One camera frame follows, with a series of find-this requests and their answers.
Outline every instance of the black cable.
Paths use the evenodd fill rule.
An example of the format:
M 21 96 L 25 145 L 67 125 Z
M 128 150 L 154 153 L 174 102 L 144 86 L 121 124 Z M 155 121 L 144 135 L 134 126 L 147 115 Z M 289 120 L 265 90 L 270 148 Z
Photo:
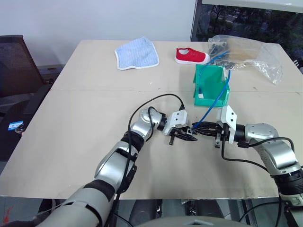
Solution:
M 279 203 L 279 202 L 278 202 L 278 201 L 276 201 L 276 202 L 265 202 L 265 203 L 261 203 L 261 204 L 259 204 L 259 205 L 257 205 L 257 206 L 254 206 L 254 207 L 250 208 L 248 211 L 246 211 L 246 212 L 242 215 L 242 217 L 239 219 L 238 222 L 241 222 L 242 219 L 243 219 L 246 215 L 248 215 L 249 212 L 251 212 L 252 210 L 254 210 L 254 209 L 257 208 L 257 207 L 264 206 L 264 205 L 269 205 L 269 204 L 277 204 L 277 203 Z
M 138 112 L 138 110 L 140 110 L 142 108 L 142 106 L 150 103 L 151 101 L 157 99 L 157 98 L 160 98 L 160 97 L 163 97 L 163 96 L 174 96 L 176 97 L 177 99 L 179 99 L 179 101 L 181 102 L 181 106 L 179 108 L 179 110 L 183 110 L 184 109 L 184 103 L 183 101 L 181 100 L 181 98 L 175 94 L 171 94 L 171 93 L 167 93 L 167 94 L 163 94 L 163 95 L 160 95 L 160 96 L 157 96 L 155 98 L 152 98 L 150 100 L 148 100 L 147 102 L 143 103 L 141 106 L 139 106 L 134 112 L 133 114 L 131 115 L 129 121 L 128 121 L 128 126 L 127 126 L 127 132 L 128 132 L 128 156 L 127 156 L 127 161 L 126 161 L 126 166 L 125 166 L 125 171 L 124 171 L 124 174 L 123 174 L 123 177 L 122 177 L 122 181 L 121 181 L 121 185 L 124 183 L 125 179 L 126 179 L 126 175 L 127 175 L 127 170 L 128 170 L 128 167 L 129 167 L 129 163 L 130 163 L 130 160 L 131 160 L 131 153 L 132 153 L 132 137 L 131 137 L 131 123 L 132 123 L 132 119 L 134 117 L 134 115 L 136 114 L 136 112 Z M 119 201 L 119 198 L 120 198 L 120 195 L 121 195 L 121 192 L 117 192 L 117 196 L 113 202 L 113 206 L 112 206 L 112 209 L 110 210 L 110 213 L 108 215 L 108 218 L 105 222 L 105 227 L 107 227 L 109 225 L 109 222 L 110 220 L 112 219 L 113 217 L 113 214 L 115 212 L 115 209 L 118 205 L 118 201 Z
M 116 213 L 114 213 L 114 215 L 115 215 L 117 218 L 121 219 L 123 222 L 125 222 L 128 226 L 134 227 L 134 226 L 133 226 L 128 220 L 126 220 L 125 218 L 121 217 L 120 215 L 118 215 L 118 214 L 116 214 Z
M 151 116 L 151 109 L 154 109 L 155 111 L 157 111 L 155 108 L 153 108 L 152 106 L 148 107 L 148 117 L 150 119 L 150 123 L 151 123 L 151 135 L 147 138 L 146 142 L 150 140 L 150 138 L 153 135 L 153 127 L 155 126 L 155 123 L 152 122 L 152 116 Z
M 242 202 L 243 211 L 244 211 L 244 213 L 246 213 L 247 212 L 247 207 L 246 207 L 245 200 L 241 200 L 241 202 Z M 246 215 L 245 220 L 246 220 L 246 224 L 248 224 L 250 226 L 250 218 L 249 218 L 249 216 Z
M 273 138 L 269 138 L 269 139 L 266 139 L 266 140 L 262 140 L 262 141 L 260 141 L 258 143 L 249 144 L 249 147 L 255 147 L 255 146 L 258 146 L 258 145 L 260 145 L 262 143 L 270 142 L 270 141 L 273 141 L 273 140 L 287 140 L 287 141 L 289 141 L 290 146 L 291 146 L 291 148 L 292 148 L 292 150 L 294 152 L 294 143 L 293 143 L 293 141 L 290 138 L 287 138 L 287 137 L 273 137 Z
M 280 196 L 280 192 L 279 192 L 279 207 L 278 207 L 278 216 L 276 218 L 276 224 L 275 224 L 275 227 L 278 227 L 279 225 L 279 221 L 280 221 L 280 218 L 281 218 L 281 213 L 282 213 L 282 198 Z
M 268 170 L 264 166 L 262 166 L 262 165 L 260 165 L 260 164 L 258 164 L 256 162 L 252 162 L 252 161 L 248 161 L 248 160 L 244 160 L 244 159 L 233 159 L 233 158 L 227 158 L 227 157 L 225 157 L 224 156 L 224 147 L 225 147 L 225 136 L 223 136 L 223 139 L 222 139 L 222 149 L 221 149 L 221 157 L 224 160 L 226 160 L 226 161 L 232 161 L 232 162 L 246 162 L 246 163 L 250 163 L 250 164 L 256 165 L 256 166 L 264 169 L 266 172 L 268 172 Z

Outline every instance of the clear plastic bag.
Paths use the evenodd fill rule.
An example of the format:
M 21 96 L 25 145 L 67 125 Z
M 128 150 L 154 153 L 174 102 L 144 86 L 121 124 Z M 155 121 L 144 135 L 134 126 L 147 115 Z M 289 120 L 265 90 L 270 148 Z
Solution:
M 226 69 L 240 70 L 248 66 L 258 69 L 274 84 L 282 79 L 279 44 L 264 43 L 231 35 L 215 35 L 208 39 L 210 58 Z

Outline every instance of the white table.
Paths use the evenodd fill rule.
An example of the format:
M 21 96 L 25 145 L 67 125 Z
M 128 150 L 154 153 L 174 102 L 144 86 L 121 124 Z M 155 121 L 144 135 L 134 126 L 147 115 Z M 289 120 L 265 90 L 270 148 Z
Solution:
M 95 168 L 127 130 L 131 113 L 146 100 L 179 95 L 191 121 L 207 110 L 193 106 L 195 68 L 174 61 L 176 47 L 207 51 L 206 43 L 154 42 L 160 65 L 142 70 L 116 69 L 114 49 L 127 41 L 82 41 L 66 64 L 21 138 L 2 175 L 0 194 L 19 197 L 67 198 L 92 180 Z M 284 77 L 272 85 L 253 69 L 232 73 L 229 104 L 238 123 L 266 122 L 290 137 L 303 163 L 302 75 L 281 49 Z M 174 97 L 152 105 L 170 114 L 179 107 Z M 216 110 L 207 117 L 215 121 Z M 196 142 L 156 131 L 139 154 L 138 171 L 123 199 L 257 198 L 277 196 L 264 170 L 221 159 L 213 138 Z M 226 156 L 261 163 L 252 148 L 226 146 Z

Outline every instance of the silver robot arm segment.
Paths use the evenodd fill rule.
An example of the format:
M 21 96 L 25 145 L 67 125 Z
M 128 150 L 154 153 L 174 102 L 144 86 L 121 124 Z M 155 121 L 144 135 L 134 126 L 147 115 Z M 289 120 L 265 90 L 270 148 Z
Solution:
M 162 130 L 166 118 L 154 109 L 150 109 L 150 113 L 154 126 Z M 79 188 L 38 226 L 104 226 L 112 208 L 114 195 L 126 191 L 134 177 L 137 169 L 134 163 L 151 131 L 148 109 L 143 109 L 139 120 L 131 126 L 132 152 L 124 185 L 121 183 L 128 158 L 128 132 L 99 163 L 94 180 Z
M 245 140 L 249 144 L 275 137 L 279 137 L 278 132 L 269 124 L 245 126 Z M 303 206 L 303 171 L 294 151 L 283 140 L 268 141 L 253 148 L 275 180 L 281 198 L 291 206 Z

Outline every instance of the window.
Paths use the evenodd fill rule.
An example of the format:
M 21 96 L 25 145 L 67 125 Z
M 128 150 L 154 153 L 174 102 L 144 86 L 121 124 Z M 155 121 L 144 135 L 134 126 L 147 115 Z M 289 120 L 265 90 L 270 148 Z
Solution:
M 198 0 L 191 41 L 207 41 L 221 34 L 278 43 L 303 66 L 302 13 L 205 5 Z

